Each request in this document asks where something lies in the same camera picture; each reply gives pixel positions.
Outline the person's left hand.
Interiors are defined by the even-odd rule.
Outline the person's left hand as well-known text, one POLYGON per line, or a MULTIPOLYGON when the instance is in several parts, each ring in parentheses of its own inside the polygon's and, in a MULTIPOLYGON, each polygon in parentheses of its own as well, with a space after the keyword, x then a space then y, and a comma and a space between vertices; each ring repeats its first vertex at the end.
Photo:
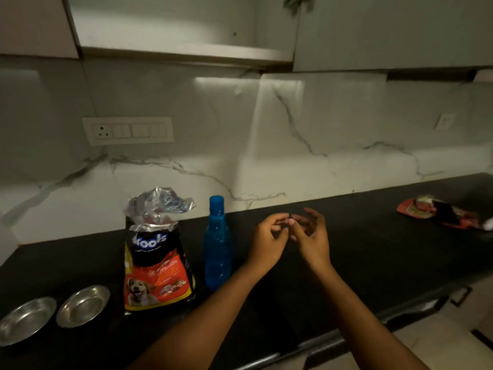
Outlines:
POLYGON ((258 224, 254 230, 248 264, 258 272, 266 274, 279 261, 287 243, 279 243, 272 232, 272 225, 286 224, 289 213, 272 214, 258 224))

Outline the person's right hand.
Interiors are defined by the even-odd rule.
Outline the person's right hand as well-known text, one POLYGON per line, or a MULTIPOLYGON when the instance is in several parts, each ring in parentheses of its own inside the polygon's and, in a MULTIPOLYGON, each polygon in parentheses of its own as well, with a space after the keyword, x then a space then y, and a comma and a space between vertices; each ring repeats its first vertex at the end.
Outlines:
POLYGON ((298 243, 301 254, 313 272, 322 272, 331 265, 328 233, 325 218, 318 211, 304 208, 305 216, 293 214, 299 224, 305 227, 305 239, 298 243))

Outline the person's left forearm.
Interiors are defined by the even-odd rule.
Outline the person's left forearm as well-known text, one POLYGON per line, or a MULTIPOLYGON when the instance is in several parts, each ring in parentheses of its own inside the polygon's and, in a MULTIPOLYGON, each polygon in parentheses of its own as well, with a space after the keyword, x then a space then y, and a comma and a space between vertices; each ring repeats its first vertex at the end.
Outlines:
POLYGON ((265 260, 249 259, 126 370, 208 370, 246 298, 272 267, 265 260))

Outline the person's right forearm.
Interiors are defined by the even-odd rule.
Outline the person's right forearm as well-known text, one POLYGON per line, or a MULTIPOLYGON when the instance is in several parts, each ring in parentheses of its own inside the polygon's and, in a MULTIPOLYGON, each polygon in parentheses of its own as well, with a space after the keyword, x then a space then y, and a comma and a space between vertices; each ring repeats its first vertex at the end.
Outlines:
POLYGON ((309 263, 360 370, 430 370, 369 310, 330 261, 309 263))

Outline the blue plastic water bottle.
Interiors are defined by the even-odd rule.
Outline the blue plastic water bottle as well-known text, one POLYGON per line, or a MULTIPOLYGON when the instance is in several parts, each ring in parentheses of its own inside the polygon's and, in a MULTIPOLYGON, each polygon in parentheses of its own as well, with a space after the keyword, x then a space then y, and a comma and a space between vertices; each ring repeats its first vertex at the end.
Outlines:
POLYGON ((225 217, 224 198, 214 195, 209 200, 209 216, 204 236, 205 282, 214 292, 231 276, 233 244, 225 217))

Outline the dog food bag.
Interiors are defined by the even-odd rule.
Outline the dog food bag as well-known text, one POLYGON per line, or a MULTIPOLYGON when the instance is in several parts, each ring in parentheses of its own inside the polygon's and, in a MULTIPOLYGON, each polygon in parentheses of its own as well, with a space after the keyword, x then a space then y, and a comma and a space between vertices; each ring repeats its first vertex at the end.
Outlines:
POLYGON ((196 281, 176 219, 194 206, 193 199, 181 198, 169 187, 155 187, 128 201, 123 283, 128 314, 195 299, 196 281))

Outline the red flat food packet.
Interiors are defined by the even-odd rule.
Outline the red flat food packet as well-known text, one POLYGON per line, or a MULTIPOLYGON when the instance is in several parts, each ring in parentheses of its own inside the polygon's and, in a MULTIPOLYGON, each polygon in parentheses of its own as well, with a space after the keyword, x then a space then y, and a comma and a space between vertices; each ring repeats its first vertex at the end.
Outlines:
POLYGON ((396 211, 415 219, 430 219, 450 228, 490 231, 486 222, 480 221, 477 213, 466 211, 432 195, 407 199, 397 206, 396 211))

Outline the steel bowl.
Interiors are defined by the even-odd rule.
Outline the steel bowl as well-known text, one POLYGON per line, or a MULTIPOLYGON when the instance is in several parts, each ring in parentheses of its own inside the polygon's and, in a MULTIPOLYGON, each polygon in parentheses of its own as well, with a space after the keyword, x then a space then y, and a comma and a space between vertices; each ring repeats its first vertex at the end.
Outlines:
POLYGON ((52 318, 57 302, 42 297, 18 306, 0 320, 0 347, 28 339, 42 329, 52 318))
POLYGON ((106 286, 95 285, 71 295, 59 308, 56 323, 64 329, 82 326, 97 317, 106 307, 110 291, 106 286))

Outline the open cabinet shelf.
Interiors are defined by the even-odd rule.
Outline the open cabinet shelf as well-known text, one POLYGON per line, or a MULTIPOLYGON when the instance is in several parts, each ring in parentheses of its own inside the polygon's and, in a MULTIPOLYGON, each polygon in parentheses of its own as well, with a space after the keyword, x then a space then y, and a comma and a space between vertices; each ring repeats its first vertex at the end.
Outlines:
POLYGON ((285 0, 65 0, 84 56, 291 68, 299 16, 285 0))

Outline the beige upper cabinet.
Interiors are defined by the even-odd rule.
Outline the beige upper cabinet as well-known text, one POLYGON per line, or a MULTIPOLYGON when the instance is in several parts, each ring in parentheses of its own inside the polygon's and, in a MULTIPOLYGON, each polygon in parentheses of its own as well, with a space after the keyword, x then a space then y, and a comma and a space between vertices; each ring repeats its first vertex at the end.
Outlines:
POLYGON ((0 55, 79 59, 65 0, 0 0, 0 55))

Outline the white switch panel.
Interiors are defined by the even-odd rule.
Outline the white switch panel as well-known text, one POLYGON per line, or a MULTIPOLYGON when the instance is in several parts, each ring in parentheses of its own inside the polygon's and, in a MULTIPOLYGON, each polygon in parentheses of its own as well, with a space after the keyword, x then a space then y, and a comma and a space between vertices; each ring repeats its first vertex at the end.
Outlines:
POLYGON ((173 143, 170 117, 84 117, 82 124, 91 146, 173 143))

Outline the small white wall socket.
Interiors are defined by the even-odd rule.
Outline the small white wall socket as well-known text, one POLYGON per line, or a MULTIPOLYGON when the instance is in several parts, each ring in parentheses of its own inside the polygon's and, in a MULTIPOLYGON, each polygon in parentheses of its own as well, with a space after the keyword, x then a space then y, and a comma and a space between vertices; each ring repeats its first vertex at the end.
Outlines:
POLYGON ((456 117, 457 117, 456 113, 443 113, 439 115, 433 129, 435 131, 449 130, 453 125, 453 123, 455 122, 456 117))

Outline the upper wall cabinet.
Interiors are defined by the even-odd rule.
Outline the upper wall cabinet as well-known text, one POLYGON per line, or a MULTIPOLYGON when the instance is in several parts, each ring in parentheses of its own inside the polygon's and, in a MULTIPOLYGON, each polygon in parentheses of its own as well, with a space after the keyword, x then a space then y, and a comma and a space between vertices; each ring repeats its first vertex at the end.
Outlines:
POLYGON ((310 0, 295 72, 493 66, 493 0, 310 0))

